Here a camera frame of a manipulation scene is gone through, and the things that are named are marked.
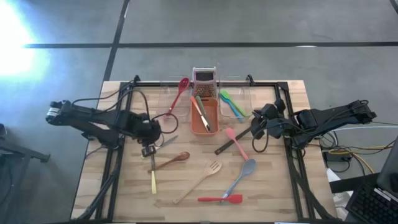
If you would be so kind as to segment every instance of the pink spatula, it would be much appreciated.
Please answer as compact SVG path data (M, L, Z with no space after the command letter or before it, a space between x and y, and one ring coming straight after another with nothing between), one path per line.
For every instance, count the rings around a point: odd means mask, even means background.
M238 141L236 140L234 130L232 128L227 128L227 129L225 129L225 133L238 146L238 149L241 151L241 154L242 154L244 160L245 161L248 160L249 159L248 155L246 155L246 153L243 151L242 147L239 145Z

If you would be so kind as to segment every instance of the gray floor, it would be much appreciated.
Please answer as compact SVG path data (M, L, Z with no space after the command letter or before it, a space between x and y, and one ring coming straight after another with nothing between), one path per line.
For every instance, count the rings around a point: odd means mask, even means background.
M2 43L111 43L123 0L0 4L7 6L6 21L17 27L6 26L9 35L0 37ZM129 5L121 42L398 41L397 24L388 0L140 0ZM21 214L27 223L69 218L87 141L72 128L47 124L44 117L51 101L98 96L109 51L12 50L6 45L0 52L0 123L7 125L13 141L51 153L48 164L31 163L24 182ZM397 58L398 47L119 49L110 79L130 80L138 74L159 80L189 75L194 66L217 66L221 76L305 80L313 108L366 99L376 120L396 123ZM392 141L398 129L338 135L340 144L378 146ZM387 151L364 158L380 171L386 156ZM339 176L361 175L357 163L352 166Z

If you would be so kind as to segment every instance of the wooden table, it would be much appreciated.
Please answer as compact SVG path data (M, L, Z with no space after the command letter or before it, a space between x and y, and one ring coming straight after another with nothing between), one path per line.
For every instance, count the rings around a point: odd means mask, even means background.
M297 80L288 81L288 83L294 111L309 109L304 82ZM104 82L101 97L117 91L119 85L120 82ZM164 97L159 95L159 87L145 87L141 90L147 96L151 116L159 113L159 97ZM273 103L275 100L273 88L251 87L250 91L253 108L261 108L266 103ZM115 95L101 100L98 109L111 106L115 103L116 97ZM142 96L134 94L131 110L140 113L144 112L144 107ZM128 139L124 148L114 222L296 221L283 140L272 137L269 139L267 150L262 154L253 151L250 133L239 140L246 154L257 161L256 171L245 177L234 190L234 194L243 194L242 204L220 205L218 202L197 202L198 197L222 196L238 177L244 162L238 148L233 145L218 156L214 154L214 150L229 140L223 132L225 128L231 127L238 134L249 127L249 121L241 124L235 119L220 115L220 132L209 138L198 137L191 132L190 116L180 119L177 131L165 135L166 140L176 134L178 138L156 154L156 162L165 162L183 151L189 152L191 157L187 161L176 162L156 171L156 195L151 194L150 175L146 171L150 168L150 159L142 160L140 158L142 146ZM165 124L163 119L161 119L161 125L162 129L172 128ZM90 142L88 152L99 145L96 141ZM264 140L257 142L256 145L262 147ZM321 152L316 146L307 147L306 150L304 161L311 190L328 212L336 216ZM82 214L99 191L105 155L106 150L102 149L85 161L72 218ZM181 191L201 174L209 160L222 162L221 170L205 179L179 204L173 204L172 200L177 198ZM306 213L304 196L302 192L300 193L303 210Z

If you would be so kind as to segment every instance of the wooden fork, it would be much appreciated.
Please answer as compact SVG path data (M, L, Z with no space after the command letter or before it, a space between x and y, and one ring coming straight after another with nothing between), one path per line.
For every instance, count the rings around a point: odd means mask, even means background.
M184 190L182 192L182 194L180 196L178 196L178 198L173 201L173 203L174 204L179 203L185 196L187 196L187 194L189 194L189 192L191 192L191 190L193 190L206 177L217 173L221 169L222 165L223 164L218 161L209 161L205 167L205 170L201 173L199 178L197 178L197 180L193 181L192 185L188 189Z

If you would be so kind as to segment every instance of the red spoon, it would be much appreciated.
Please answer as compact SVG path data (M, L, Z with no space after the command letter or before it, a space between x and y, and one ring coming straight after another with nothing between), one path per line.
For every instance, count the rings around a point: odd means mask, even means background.
M223 201L227 200L230 203L242 203L243 195L230 195L226 198L213 198L213 197L201 197L198 198L198 202L213 202L213 201Z
M172 110L174 109L175 103L177 102L178 98L180 97L181 93L187 90L189 87L190 80L189 78L183 78L181 79L180 83L178 84L178 93L177 96L175 97L175 100L172 104L172 106L169 108L169 111L167 113L171 113Z

